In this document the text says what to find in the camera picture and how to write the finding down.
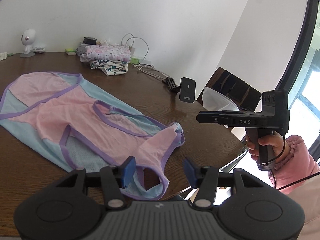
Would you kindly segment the folded cream teal-flower cloth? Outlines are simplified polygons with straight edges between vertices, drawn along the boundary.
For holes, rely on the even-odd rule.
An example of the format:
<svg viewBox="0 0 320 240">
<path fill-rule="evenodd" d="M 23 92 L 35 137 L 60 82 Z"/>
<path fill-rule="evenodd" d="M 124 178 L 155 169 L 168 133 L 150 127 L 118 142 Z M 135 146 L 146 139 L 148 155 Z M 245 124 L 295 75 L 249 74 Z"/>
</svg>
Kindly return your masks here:
<svg viewBox="0 0 320 240">
<path fill-rule="evenodd" d="M 128 63 L 112 60 L 94 60 L 89 62 L 91 69 L 99 69 L 107 76 L 123 75 L 128 71 Z"/>
</svg>

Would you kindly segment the wooden chair with cushion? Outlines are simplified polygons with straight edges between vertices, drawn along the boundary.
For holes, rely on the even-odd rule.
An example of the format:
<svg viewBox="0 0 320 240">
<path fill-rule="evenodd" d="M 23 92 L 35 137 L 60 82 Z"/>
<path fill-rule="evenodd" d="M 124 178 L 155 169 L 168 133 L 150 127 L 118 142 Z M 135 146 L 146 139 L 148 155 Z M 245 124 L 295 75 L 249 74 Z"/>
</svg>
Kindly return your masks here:
<svg viewBox="0 0 320 240">
<path fill-rule="evenodd" d="M 261 92 L 229 71 L 218 67 L 197 97 L 208 111 L 255 111 Z"/>
</svg>

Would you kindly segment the folded pink floral cloth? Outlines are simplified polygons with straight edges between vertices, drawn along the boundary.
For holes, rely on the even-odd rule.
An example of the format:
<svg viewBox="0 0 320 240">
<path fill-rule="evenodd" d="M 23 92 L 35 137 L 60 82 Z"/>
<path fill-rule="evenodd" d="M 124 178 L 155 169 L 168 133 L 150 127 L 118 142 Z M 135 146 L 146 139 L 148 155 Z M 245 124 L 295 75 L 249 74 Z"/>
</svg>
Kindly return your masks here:
<svg viewBox="0 0 320 240">
<path fill-rule="evenodd" d="M 129 62 L 131 52 L 128 47 L 120 45 L 92 45 L 86 47 L 86 52 L 80 56 L 81 62 L 95 60 Z"/>
</svg>

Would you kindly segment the green sponge pack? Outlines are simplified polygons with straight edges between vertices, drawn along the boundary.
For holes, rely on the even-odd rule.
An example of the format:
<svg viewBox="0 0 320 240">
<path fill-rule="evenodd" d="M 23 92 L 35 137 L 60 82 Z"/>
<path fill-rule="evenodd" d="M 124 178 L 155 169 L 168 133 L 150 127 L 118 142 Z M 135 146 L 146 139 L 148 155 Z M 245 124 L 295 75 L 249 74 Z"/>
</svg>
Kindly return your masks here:
<svg viewBox="0 0 320 240">
<path fill-rule="evenodd" d="M 76 50 L 71 49 L 71 48 L 65 49 L 65 53 L 67 55 L 76 55 L 77 54 Z"/>
</svg>

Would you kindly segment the white digital clock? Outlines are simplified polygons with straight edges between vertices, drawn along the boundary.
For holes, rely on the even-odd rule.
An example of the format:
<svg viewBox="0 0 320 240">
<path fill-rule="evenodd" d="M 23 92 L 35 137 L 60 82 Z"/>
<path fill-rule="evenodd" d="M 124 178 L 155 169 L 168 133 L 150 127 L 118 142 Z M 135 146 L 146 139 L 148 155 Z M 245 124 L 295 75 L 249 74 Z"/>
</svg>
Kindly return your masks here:
<svg viewBox="0 0 320 240">
<path fill-rule="evenodd" d="M 32 52 L 34 53 L 45 53 L 46 52 L 46 47 L 44 46 L 37 46 L 32 48 Z"/>
</svg>

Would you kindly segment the black wireless charger stand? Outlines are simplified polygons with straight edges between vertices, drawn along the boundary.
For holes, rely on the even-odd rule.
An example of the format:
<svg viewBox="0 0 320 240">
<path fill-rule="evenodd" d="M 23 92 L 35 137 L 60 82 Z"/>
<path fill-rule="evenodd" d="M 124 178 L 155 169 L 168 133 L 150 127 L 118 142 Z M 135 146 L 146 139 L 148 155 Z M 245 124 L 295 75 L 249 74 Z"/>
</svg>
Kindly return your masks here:
<svg viewBox="0 0 320 240">
<path fill-rule="evenodd" d="M 196 82 L 193 79 L 182 77 L 178 86 L 172 77 L 167 77 L 162 80 L 169 91 L 174 94 L 179 94 L 179 100 L 186 103 L 195 101 Z"/>
</svg>

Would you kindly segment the white power strip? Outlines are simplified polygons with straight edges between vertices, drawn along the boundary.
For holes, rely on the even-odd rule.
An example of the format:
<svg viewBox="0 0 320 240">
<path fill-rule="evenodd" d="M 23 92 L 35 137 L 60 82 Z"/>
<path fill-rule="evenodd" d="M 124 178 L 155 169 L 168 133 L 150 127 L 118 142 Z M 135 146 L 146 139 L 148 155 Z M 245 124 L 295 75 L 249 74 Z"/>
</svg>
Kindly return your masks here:
<svg viewBox="0 0 320 240">
<path fill-rule="evenodd" d="M 140 64 L 151 66 L 152 65 L 152 61 L 143 59 L 143 60 L 140 60 Z"/>
</svg>

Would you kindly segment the white robot figurine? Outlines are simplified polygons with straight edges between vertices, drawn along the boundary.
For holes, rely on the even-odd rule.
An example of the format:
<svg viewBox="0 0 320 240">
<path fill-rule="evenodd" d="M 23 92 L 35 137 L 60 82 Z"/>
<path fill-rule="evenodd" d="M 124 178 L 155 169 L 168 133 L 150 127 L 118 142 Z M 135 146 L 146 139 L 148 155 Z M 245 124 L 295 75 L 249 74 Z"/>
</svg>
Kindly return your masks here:
<svg viewBox="0 0 320 240">
<path fill-rule="evenodd" d="M 20 54 L 21 58 L 32 57 L 35 53 L 32 51 L 33 43 L 35 42 L 36 31 L 34 29 L 27 29 L 24 31 L 21 42 L 24 45 L 24 52 Z"/>
</svg>

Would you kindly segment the pink blue mesh garment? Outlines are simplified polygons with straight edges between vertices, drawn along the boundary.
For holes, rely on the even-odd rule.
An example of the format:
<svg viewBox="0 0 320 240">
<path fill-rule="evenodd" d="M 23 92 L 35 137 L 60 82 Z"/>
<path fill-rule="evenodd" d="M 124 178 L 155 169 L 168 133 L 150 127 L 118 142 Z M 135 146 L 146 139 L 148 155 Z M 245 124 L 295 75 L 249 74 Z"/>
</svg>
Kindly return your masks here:
<svg viewBox="0 0 320 240">
<path fill-rule="evenodd" d="M 90 83 L 81 74 L 33 72 L 4 90 L 1 125 L 60 168 L 98 172 L 128 157 L 136 169 L 123 194 L 163 197 L 167 160 L 185 139 L 180 124 L 164 125 Z"/>
</svg>

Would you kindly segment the small black box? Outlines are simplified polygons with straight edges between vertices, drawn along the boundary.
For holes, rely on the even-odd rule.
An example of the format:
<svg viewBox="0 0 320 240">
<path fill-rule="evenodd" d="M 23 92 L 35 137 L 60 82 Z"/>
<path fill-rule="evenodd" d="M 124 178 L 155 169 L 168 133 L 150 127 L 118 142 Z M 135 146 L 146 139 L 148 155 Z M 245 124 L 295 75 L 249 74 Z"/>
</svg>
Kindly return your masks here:
<svg viewBox="0 0 320 240">
<path fill-rule="evenodd" d="M 96 45 L 97 39 L 93 37 L 87 37 L 85 36 L 83 39 L 84 44 L 89 44 L 89 45 Z"/>
</svg>

